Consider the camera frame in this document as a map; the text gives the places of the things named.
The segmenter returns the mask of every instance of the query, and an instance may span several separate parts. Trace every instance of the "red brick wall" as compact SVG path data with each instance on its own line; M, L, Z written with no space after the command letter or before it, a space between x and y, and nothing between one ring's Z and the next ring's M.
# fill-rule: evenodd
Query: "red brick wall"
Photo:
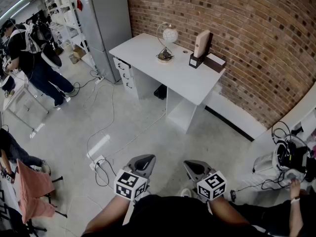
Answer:
M163 21L194 49L213 34L211 52L227 61L222 94L264 126L288 113L316 78L316 0L128 0L133 35L155 35Z

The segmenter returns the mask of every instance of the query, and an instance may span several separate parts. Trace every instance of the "black t-shirt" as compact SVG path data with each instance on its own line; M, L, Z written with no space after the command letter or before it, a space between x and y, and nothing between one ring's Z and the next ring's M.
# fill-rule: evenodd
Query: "black t-shirt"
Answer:
M3 128L0 129L0 149L5 151L5 154L8 158L12 157L10 153L10 145L11 145L11 136L10 134L4 130Z
M16 29L25 30L26 28L23 24L18 24L13 28L13 31ZM19 66L26 75L32 71L34 68L34 63L40 57L40 53L32 54L30 52L21 51L26 49L25 32L17 33L11 37L8 43L8 49L11 60L19 57Z
M82 237L104 236L243 236L266 237L251 225L229 226L208 212L207 205L188 197L150 195L136 203L128 224L117 222L110 228Z

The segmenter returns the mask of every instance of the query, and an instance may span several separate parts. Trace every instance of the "chair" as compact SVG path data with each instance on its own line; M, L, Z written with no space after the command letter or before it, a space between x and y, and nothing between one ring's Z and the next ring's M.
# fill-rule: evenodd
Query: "chair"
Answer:
M34 234L36 237L39 237L36 230L47 232L47 229L45 228L34 227L31 219L26 224L23 224L22 215L17 210L8 207L6 204L4 204L4 209L6 215L2 212L0 213L0 217L10 222L12 230L19 237L30 237L30 234Z
M34 217L52 217L55 212L67 218L66 214L55 210L49 194L55 190L53 183L63 180L63 177L51 181L49 174L31 170L20 160L17 160L17 165L20 174L19 205L22 211L22 222L26 224ZM48 197L49 203L41 200L41 197Z

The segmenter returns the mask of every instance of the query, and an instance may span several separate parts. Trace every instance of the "white refrigerator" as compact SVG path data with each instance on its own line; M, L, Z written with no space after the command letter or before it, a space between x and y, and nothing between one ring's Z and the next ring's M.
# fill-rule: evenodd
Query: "white refrigerator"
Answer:
M80 1L82 10L76 11L96 69L115 83L120 75L109 50L132 38L127 0Z

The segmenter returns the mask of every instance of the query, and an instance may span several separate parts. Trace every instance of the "desk drawer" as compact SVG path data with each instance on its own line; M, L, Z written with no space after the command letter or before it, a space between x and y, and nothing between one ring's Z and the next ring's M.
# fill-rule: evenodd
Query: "desk drawer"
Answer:
M113 59L114 59L115 66L118 69L121 77L130 78L133 76L129 64L126 64L115 57L113 57Z
M134 78L133 77L130 77L129 79L122 78L122 81L123 81L125 90L131 95L133 95L134 97L138 98L138 93L135 86Z

